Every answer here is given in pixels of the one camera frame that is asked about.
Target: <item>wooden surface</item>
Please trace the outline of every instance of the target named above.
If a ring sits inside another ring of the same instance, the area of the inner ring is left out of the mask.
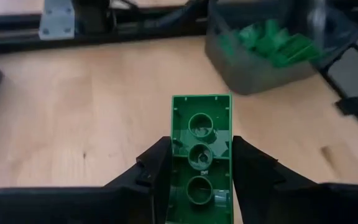
[[[41,5],[0,0],[0,13]],[[172,95],[229,92],[203,45],[190,37],[0,55],[0,187],[117,177],[170,134]],[[357,183],[358,121],[337,100],[319,75],[234,95],[233,133],[314,181]]]

